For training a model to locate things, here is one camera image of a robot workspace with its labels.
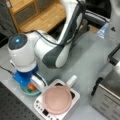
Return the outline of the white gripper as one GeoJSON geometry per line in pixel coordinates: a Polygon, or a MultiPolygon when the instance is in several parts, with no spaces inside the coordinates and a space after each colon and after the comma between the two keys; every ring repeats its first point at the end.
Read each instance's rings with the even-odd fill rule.
{"type": "Polygon", "coordinates": [[[42,92],[46,86],[45,82],[43,81],[42,77],[38,74],[34,74],[30,78],[30,82],[40,91],[42,92]]]}

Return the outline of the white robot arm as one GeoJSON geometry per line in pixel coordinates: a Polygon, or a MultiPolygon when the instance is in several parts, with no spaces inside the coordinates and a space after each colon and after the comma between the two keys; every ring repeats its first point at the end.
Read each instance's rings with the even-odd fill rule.
{"type": "Polygon", "coordinates": [[[37,58],[48,68],[60,68],[67,61],[73,40],[82,24],[86,5],[85,0],[60,2],[65,8],[66,21],[58,40],[40,29],[17,33],[9,39],[10,62],[16,69],[13,79],[20,86],[33,84],[38,90],[47,86],[46,80],[38,74],[37,58]]]}

